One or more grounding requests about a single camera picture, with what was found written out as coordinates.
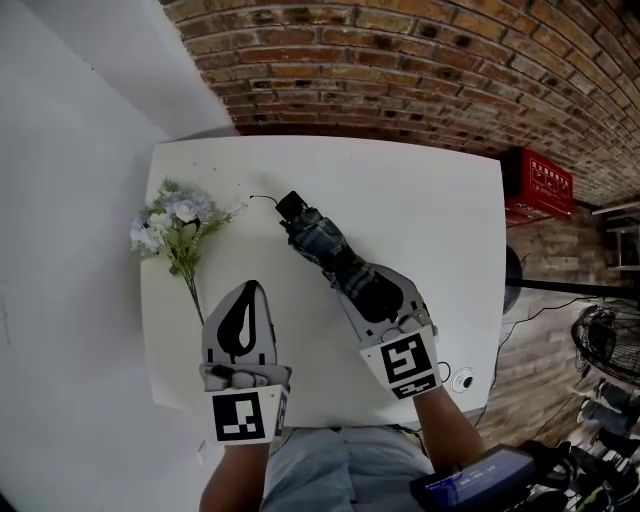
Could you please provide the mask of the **person's right forearm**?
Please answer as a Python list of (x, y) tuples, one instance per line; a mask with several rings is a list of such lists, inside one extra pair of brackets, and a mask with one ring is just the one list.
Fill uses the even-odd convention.
[(442, 386), (414, 396), (413, 403), (436, 472), (464, 465), (485, 451), (479, 432)]

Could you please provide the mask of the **black standing fan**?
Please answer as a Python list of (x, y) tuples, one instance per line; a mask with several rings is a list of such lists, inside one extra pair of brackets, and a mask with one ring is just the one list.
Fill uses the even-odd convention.
[(640, 388), (640, 289), (526, 279), (520, 258), (506, 249), (507, 312), (523, 289), (574, 295), (591, 303), (571, 326), (571, 338), (586, 363), (622, 383)]

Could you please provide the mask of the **person's left forearm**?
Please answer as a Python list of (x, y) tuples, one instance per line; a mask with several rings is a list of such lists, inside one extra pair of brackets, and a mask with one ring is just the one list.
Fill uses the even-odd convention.
[(200, 498), (199, 512), (259, 512), (269, 444), (226, 446)]

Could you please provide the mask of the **artificial flower bouquet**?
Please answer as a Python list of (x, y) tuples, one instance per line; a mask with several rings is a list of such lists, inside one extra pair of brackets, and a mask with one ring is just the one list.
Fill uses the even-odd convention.
[(161, 259), (181, 278), (200, 321), (204, 320), (196, 285), (196, 271), (207, 237), (218, 233), (240, 213), (225, 211), (202, 188), (166, 178), (155, 197), (134, 217), (129, 239), (141, 260)]

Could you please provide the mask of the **red fire equipment box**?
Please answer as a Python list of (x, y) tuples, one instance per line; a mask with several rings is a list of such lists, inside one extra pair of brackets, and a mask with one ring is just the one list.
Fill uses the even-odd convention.
[(572, 218), (573, 180), (568, 172), (524, 148), (506, 152), (500, 165), (507, 228)]

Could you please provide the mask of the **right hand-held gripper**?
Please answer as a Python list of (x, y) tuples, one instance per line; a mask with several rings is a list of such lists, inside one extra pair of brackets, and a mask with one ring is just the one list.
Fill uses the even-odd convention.
[(442, 385), (436, 354), (438, 330), (416, 285), (383, 265), (373, 265), (388, 320), (370, 322), (341, 290), (337, 298), (354, 329), (361, 358), (396, 399), (427, 393)]

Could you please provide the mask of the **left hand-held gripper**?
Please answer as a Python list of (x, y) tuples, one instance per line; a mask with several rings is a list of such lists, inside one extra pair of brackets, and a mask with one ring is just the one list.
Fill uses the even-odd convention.
[(204, 323), (200, 374), (211, 399), (215, 441), (264, 444), (281, 438), (292, 370), (277, 361), (266, 293), (249, 280), (227, 293)]

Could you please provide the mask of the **black device with screen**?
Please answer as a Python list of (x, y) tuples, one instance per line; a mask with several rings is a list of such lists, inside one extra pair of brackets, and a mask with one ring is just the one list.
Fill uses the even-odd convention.
[(498, 445), (471, 462), (416, 479), (410, 493), (425, 512), (505, 512), (528, 496), (533, 457)]

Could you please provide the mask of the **white table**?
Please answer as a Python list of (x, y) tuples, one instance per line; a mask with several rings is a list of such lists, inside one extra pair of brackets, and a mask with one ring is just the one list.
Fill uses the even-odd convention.
[[(446, 389), (458, 407), (483, 407), (493, 379), (505, 281), (499, 164), (417, 145), (310, 136), (243, 136), (165, 143), (153, 152), (147, 193), (166, 178), (206, 190), (240, 213), (210, 237), (197, 271), (203, 316), (236, 286), (264, 288), (278, 360), (293, 370), (293, 427), (411, 422), (413, 405), (367, 368), (336, 293), (287, 242), (275, 204), (298, 193), (355, 252), (412, 280), (439, 330)], [(198, 373), (201, 325), (186, 285), (161, 259), (141, 265), (147, 368), (156, 403), (209, 418)], [(450, 388), (474, 372), (462, 394)]]

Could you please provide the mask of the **dark plaid umbrella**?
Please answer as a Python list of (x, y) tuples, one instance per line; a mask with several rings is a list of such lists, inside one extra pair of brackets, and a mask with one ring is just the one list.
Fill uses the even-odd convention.
[(342, 292), (369, 323), (395, 321), (403, 304), (398, 285), (358, 256), (328, 217), (308, 206), (294, 191), (275, 206), (288, 244), (320, 267), (332, 288)]

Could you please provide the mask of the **person's light blue shirt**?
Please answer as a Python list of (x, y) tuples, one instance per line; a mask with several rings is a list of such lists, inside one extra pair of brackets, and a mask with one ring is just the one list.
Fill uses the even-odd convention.
[(431, 461), (390, 427), (295, 429), (269, 457), (260, 512), (421, 512)]

